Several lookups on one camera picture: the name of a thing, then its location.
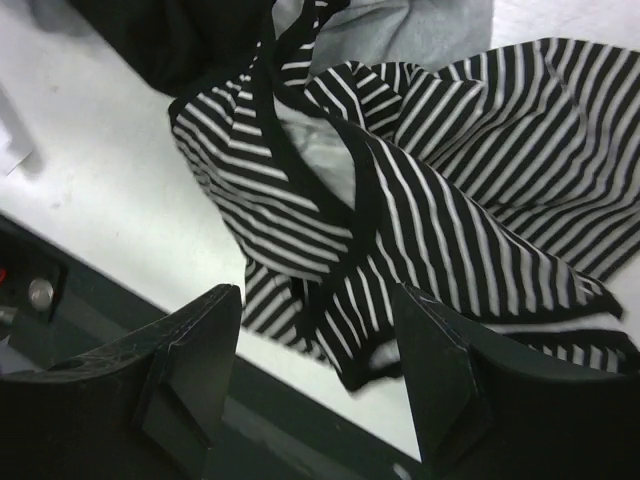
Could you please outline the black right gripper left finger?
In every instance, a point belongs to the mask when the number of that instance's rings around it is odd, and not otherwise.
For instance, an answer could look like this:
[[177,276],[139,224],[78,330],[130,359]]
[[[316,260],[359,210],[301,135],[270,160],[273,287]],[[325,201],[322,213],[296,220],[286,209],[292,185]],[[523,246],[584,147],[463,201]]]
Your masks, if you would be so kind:
[[235,358],[241,293],[180,310],[49,369],[1,379],[5,479],[201,479]]

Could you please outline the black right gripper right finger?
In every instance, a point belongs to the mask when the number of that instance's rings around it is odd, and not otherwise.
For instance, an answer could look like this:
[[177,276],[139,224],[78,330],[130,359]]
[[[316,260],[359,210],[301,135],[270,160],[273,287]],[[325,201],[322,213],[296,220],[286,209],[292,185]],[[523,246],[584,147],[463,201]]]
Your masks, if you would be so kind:
[[639,371],[586,342],[500,335],[397,286],[401,367],[429,479],[635,479]]

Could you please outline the black white striped tank top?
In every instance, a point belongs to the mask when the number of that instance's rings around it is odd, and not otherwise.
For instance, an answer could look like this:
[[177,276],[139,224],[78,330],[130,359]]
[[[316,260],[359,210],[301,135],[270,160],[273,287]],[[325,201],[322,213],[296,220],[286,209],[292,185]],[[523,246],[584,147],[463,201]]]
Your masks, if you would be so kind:
[[244,329],[356,391],[401,375],[392,292],[628,374],[606,282],[639,250],[639,55],[545,38],[432,71],[320,64],[345,1],[280,1],[170,107],[245,260]]

